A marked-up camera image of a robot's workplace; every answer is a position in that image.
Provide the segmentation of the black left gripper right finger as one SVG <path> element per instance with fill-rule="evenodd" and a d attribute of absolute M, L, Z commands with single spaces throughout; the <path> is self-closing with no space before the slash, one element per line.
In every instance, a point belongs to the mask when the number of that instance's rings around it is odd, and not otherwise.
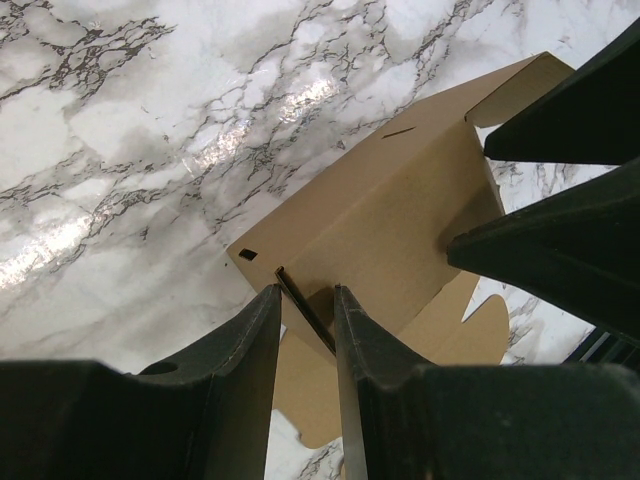
<path fill-rule="evenodd" d="M 639 377 L 615 364 L 438 366 L 334 291 L 350 479 L 635 479 Z"/>

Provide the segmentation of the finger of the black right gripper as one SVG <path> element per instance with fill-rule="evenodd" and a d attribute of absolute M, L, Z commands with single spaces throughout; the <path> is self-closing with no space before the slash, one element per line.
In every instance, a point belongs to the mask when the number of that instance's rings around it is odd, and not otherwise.
<path fill-rule="evenodd" d="M 492 160 L 623 165 L 639 157 L 639 24 L 490 133 Z"/>
<path fill-rule="evenodd" d="M 447 260 L 638 343 L 638 161 L 455 237 Z"/>

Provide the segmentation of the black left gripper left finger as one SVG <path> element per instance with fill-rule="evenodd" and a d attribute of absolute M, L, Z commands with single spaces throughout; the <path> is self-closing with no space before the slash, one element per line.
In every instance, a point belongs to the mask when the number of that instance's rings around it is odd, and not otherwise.
<path fill-rule="evenodd" d="M 260 479 L 281 291 L 138 374 L 93 360 L 1 365 L 5 479 Z"/>

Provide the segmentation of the brown cardboard box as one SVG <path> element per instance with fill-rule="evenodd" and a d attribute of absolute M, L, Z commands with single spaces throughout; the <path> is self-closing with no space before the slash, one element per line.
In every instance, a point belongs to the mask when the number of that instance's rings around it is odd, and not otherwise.
<path fill-rule="evenodd" d="M 542 53 L 417 101 L 239 237 L 229 256 L 283 291 L 274 406 L 351 479 L 435 479 L 427 375 L 496 365 L 506 305 L 467 305 L 447 244 L 503 206 L 477 136 L 571 74 Z"/>

